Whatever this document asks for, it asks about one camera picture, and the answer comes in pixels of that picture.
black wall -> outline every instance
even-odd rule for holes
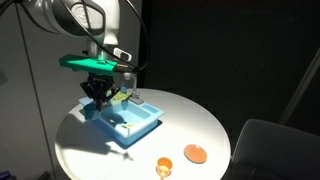
[[[320,47],[320,2],[147,1],[145,88],[204,106],[229,133],[232,149],[247,119],[279,122]],[[318,76],[288,125],[320,135]]]

